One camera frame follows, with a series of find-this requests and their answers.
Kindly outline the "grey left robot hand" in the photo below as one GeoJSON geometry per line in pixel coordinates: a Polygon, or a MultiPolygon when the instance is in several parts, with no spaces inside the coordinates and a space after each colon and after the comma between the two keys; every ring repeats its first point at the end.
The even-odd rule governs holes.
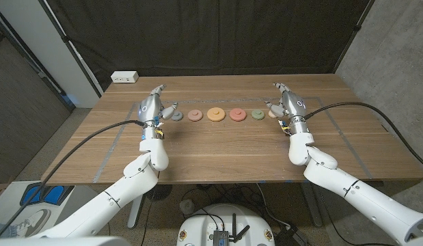
{"type": "Polygon", "coordinates": [[[154,122],[157,125],[160,119],[167,120],[174,115],[178,103],[174,102],[170,107],[165,108],[161,102],[161,94],[165,88],[164,84],[154,88],[149,96],[140,102],[137,110],[139,121],[147,124],[154,122]]]}

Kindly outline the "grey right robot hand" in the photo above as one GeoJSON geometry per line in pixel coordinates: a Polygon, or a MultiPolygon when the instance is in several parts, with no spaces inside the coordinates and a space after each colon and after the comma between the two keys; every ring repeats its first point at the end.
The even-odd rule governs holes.
{"type": "Polygon", "coordinates": [[[283,83],[273,83],[273,85],[281,92],[279,104],[274,105],[268,101],[265,101],[265,103],[274,115],[279,118],[286,116],[288,119],[292,119],[297,116],[303,117],[306,114],[306,106],[302,97],[292,92],[283,83]]]}

